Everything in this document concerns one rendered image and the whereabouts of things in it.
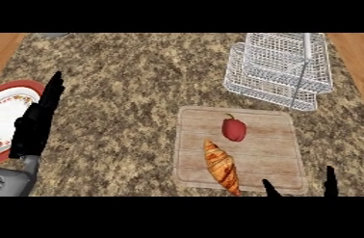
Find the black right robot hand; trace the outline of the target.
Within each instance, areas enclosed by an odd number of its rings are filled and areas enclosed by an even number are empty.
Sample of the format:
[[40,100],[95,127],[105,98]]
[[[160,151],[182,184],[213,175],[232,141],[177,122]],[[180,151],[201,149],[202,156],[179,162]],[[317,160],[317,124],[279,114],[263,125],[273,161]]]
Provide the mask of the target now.
[[[266,188],[266,193],[270,198],[280,198],[282,195],[276,191],[272,183],[267,179],[263,180],[263,185]],[[335,168],[332,166],[328,167],[328,180],[325,182],[325,197],[326,198],[336,198],[339,196],[339,187],[338,187],[338,179]]]

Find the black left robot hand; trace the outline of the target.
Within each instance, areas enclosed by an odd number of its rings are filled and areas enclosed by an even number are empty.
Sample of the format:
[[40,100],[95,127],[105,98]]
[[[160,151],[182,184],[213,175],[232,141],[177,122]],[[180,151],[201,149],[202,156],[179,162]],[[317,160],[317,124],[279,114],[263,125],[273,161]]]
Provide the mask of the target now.
[[15,121],[15,135],[12,139],[12,159],[27,155],[40,156],[49,140],[55,111],[59,107],[61,95],[65,89],[61,72],[53,75],[40,100],[33,103],[24,115]]

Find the pale wooden cutting board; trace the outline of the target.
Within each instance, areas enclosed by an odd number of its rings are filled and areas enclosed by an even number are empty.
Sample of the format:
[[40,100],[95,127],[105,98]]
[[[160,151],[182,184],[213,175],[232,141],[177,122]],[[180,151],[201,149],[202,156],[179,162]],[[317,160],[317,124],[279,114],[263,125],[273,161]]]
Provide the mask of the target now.
[[[223,135],[223,120],[236,118],[248,126],[241,142]],[[183,106],[179,112],[174,178],[185,187],[218,189],[208,172],[204,142],[213,141],[233,156],[239,187],[261,192],[269,180],[282,194],[307,193],[304,161],[292,117],[282,111]]]

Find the red bell pepper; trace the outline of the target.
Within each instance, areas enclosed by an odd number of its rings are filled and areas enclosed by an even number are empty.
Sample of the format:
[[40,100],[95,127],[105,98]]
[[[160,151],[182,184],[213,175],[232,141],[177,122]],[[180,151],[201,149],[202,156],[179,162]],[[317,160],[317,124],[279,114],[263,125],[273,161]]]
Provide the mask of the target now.
[[235,142],[242,142],[246,136],[246,124],[232,114],[223,120],[223,135]]

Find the red rimmed floral plate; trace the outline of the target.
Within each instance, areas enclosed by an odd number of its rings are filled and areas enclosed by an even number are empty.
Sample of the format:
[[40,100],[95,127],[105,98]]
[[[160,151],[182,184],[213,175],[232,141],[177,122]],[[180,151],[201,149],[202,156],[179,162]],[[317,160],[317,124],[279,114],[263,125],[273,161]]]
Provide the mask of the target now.
[[31,103],[37,103],[45,85],[31,80],[18,80],[0,85],[0,163],[9,159],[15,121]]

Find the golden brown croissant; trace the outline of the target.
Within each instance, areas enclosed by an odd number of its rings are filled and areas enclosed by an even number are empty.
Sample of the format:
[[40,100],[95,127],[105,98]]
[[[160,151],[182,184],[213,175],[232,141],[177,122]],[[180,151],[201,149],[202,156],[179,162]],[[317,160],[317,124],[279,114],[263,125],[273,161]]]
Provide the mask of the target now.
[[204,146],[210,174],[227,191],[235,196],[239,196],[239,177],[233,157],[213,141],[207,140]]

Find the grey round object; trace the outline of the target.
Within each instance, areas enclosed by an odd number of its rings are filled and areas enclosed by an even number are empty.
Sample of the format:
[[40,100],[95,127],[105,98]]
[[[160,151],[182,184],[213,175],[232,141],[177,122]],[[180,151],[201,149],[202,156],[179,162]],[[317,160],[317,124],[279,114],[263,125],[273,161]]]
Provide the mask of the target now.
[[42,38],[55,39],[67,36],[68,34],[70,33],[37,33],[37,36]]

